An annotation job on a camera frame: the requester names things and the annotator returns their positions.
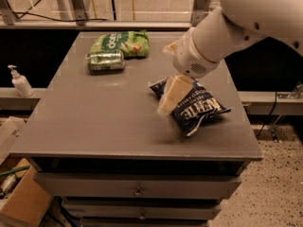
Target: desk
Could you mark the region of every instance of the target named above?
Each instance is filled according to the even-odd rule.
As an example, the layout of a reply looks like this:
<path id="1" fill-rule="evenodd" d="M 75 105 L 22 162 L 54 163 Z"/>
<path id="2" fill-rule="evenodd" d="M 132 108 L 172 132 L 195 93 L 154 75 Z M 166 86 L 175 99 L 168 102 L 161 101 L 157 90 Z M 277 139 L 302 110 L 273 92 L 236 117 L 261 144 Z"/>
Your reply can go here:
<path id="1" fill-rule="evenodd" d="M 91 75 L 85 55 L 100 32 L 82 32 L 13 146 L 46 191 L 83 226 L 207 226 L 262 158 L 222 61 L 201 84 L 231 113 L 186 137 L 160 116 L 148 87 L 176 71 L 162 48 L 183 32 L 149 32 L 150 55 L 121 72 Z"/>

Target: pump bottle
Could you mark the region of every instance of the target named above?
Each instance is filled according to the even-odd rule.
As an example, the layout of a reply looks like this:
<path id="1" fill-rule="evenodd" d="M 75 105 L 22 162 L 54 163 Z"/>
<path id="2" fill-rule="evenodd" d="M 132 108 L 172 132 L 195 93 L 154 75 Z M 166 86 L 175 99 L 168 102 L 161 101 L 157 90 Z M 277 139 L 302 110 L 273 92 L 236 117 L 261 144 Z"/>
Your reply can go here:
<path id="1" fill-rule="evenodd" d="M 9 65 L 8 68 L 11 70 L 11 75 L 12 75 L 12 84 L 16 88 L 17 92 L 20 94 L 22 97 L 27 97 L 31 96 L 34 91 L 32 87 L 30 86 L 27 78 L 23 75 L 20 75 L 16 70 L 17 66 L 15 65 Z"/>

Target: soda can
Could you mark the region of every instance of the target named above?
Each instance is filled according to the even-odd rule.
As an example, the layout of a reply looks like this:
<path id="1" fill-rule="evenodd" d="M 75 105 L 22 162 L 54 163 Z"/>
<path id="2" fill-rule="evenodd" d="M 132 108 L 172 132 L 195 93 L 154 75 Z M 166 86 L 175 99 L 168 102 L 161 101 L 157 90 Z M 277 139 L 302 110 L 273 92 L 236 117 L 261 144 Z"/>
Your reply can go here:
<path id="1" fill-rule="evenodd" d="M 121 50 L 90 52 L 86 55 L 86 63 L 90 71 L 122 70 L 125 66 Z"/>

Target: crumpled black package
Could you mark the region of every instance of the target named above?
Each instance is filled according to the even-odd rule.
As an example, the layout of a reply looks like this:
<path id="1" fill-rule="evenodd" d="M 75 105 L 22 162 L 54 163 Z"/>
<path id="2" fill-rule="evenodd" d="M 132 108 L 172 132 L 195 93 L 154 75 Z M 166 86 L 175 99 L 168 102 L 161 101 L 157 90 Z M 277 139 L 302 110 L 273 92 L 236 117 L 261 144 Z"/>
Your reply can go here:
<path id="1" fill-rule="evenodd" d="M 150 88 L 160 99 L 164 94 L 165 85 L 166 80 L 162 79 L 155 83 L 150 83 Z M 195 80 L 190 92 L 178 103 L 171 114 L 182 133 L 190 136 L 199 129 L 202 122 L 217 114 L 229 113 L 230 111 L 230 108 L 226 109 L 205 87 Z"/>

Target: floor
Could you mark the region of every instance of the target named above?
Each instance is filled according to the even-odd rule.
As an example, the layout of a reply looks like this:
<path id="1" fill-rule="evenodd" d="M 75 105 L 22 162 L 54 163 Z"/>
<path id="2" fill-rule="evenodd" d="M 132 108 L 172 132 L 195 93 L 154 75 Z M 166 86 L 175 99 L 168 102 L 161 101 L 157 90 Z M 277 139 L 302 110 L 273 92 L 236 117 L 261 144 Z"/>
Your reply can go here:
<path id="1" fill-rule="evenodd" d="M 19 11 L 39 0 L 11 0 Z M 116 0 L 118 21 L 188 21 L 193 0 Z M 92 18 L 112 20 L 111 0 L 96 0 L 91 5 Z M 59 18 L 54 0 L 42 0 L 31 11 Z M 27 16 L 25 19 L 38 19 Z M 242 184 L 210 227 L 286 227 L 303 226 L 303 126 L 302 117 L 286 117 L 278 127 L 278 142 L 265 129 L 258 137 L 264 158 L 252 163 L 242 174 Z M 256 132 L 264 117 L 252 118 Z M 39 227 L 71 226 L 62 215 L 55 199 Z"/>

